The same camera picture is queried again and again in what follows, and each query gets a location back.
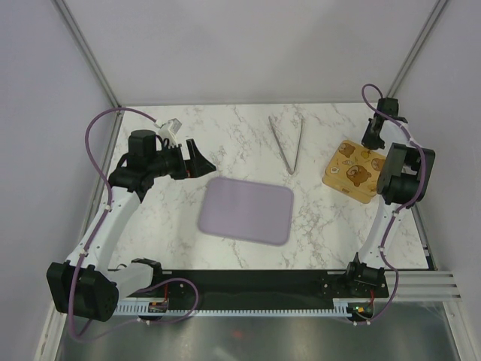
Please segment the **lavender plastic tray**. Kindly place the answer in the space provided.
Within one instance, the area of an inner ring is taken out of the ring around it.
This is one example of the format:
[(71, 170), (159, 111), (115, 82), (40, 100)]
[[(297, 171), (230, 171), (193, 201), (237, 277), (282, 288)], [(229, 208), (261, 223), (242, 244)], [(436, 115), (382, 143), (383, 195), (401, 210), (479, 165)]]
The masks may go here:
[(289, 240), (293, 205), (294, 193), (288, 187), (215, 177), (207, 183), (198, 229), (279, 247)]

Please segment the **left aluminium frame post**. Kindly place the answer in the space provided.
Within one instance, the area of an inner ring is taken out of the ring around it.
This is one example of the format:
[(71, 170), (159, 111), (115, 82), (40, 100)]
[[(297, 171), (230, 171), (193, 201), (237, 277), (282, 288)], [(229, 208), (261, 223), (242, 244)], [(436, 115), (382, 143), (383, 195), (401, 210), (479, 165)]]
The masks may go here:
[(78, 47), (79, 51), (81, 52), (86, 64), (92, 71), (95, 79), (97, 80), (99, 86), (102, 88), (103, 93), (107, 97), (110, 104), (114, 107), (120, 106), (120, 102), (112, 87), (110, 86), (104, 72), (101, 69), (101, 66), (98, 63), (98, 60), (95, 58), (95, 55), (88, 44), (82, 30), (74, 15), (71, 12), (71, 9), (68, 6), (67, 1), (64, 0), (52, 0), (51, 3), (58, 11), (60, 17), (62, 18), (63, 23), (65, 24), (67, 30), (71, 34), (71, 37), (74, 40), (74, 43)]

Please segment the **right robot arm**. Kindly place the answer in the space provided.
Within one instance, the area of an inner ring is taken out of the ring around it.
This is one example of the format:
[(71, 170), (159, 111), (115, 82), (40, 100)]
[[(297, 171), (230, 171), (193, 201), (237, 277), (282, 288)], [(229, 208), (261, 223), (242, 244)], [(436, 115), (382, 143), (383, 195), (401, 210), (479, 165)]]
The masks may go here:
[(398, 111), (397, 99), (380, 98), (362, 138), (362, 145), (369, 150), (389, 146), (389, 151), (376, 185), (380, 196), (377, 214), (343, 278), (346, 292), (355, 297), (386, 282), (387, 253), (395, 233), (407, 212), (423, 199), (434, 165), (435, 152), (414, 140)]

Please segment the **aluminium frame post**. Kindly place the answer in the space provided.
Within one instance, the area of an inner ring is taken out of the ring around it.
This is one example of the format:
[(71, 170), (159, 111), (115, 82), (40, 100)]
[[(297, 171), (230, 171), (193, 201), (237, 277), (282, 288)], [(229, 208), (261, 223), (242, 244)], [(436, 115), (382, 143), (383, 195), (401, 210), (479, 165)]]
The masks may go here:
[(423, 23), (422, 28), (416, 36), (415, 41), (411, 45), (407, 55), (401, 63), (401, 67), (398, 69), (394, 80), (385, 93), (385, 96), (389, 98), (395, 98), (398, 95), (403, 82), (406, 80), (410, 70), (421, 54), (423, 48), (428, 43), (429, 38), (433, 34), (438, 22), (445, 13), (446, 9), (449, 7), (450, 3), (450, 0), (436, 0), (433, 8)]
[(58, 11), (60, 17), (62, 18), (63, 23), (65, 24), (67, 30), (71, 34), (71, 37), (74, 40), (74, 43), (78, 47), (79, 51), (81, 52), (86, 64), (92, 71), (95, 79), (97, 80), (99, 86), (102, 88), (103, 93), (107, 97), (110, 104), (114, 107), (120, 106), (120, 102), (112, 87), (110, 86), (104, 72), (101, 69), (101, 66), (98, 63), (98, 60), (95, 58), (95, 55), (88, 44), (82, 30), (74, 15), (71, 12), (71, 9), (68, 6), (67, 1), (64, 0), (52, 0), (51, 3)]

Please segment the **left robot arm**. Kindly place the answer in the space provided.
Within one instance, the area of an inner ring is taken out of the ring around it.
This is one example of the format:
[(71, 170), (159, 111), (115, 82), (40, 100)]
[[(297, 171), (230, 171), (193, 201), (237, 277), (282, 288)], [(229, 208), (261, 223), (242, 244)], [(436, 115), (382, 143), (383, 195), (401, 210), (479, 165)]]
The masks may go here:
[(106, 205), (99, 208), (66, 261), (49, 266), (47, 283), (57, 311), (105, 322), (118, 302), (128, 296), (139, 291), (157, 296), (163, 291), (165, 280), (158, 274), (159, 262), (135, 259), (125, 268), (111, 271), (108, 266), (113, 251), (156, 178), (198, 178), (216, 171), (216, 166), (192, 139), (186, 142), (188, 159), (183, 158), (180, 145), (158, 149), (157, 140), (157, 134), (150, 130), (130, 134), (128, 151), (108, 178)]

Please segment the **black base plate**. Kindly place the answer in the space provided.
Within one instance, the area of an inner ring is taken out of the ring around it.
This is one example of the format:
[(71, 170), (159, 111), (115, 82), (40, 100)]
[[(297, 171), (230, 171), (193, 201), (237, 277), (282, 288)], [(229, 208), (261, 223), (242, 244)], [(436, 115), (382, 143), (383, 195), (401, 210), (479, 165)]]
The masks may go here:
[(182, 279), (159, 292), (175, 309), (190, 309), (196, 295), (197, 307), (210, 310), (327, 308), (335, 299), (389, 296), (386, 282), (355, 288), (346, 272), (327, 270), (176, 270), (163, 278)]

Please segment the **right aluminium frame post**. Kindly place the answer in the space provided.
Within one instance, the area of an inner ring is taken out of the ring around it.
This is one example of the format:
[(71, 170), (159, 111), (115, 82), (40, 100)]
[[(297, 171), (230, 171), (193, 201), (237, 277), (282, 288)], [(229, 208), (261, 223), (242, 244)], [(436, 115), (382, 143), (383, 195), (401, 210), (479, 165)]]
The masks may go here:
[(407, 55), (401, 63), (401, 67), (398, 69), (394, 80), (385, 93), (385, 96), (389, 98), (395, 98), (398, 95), (403, 82), (406, 80), (410, 70), (421, 54), (423, 48), (428, 43), (429, 38), (433, 34), (438, 22), (445, 13), (446, 9), (449, 7), (450, 3), (450, 0), (436, 0), (433, 8), (423, 23), (422, 28), (416, 36), (415, 41), (411, 45)]

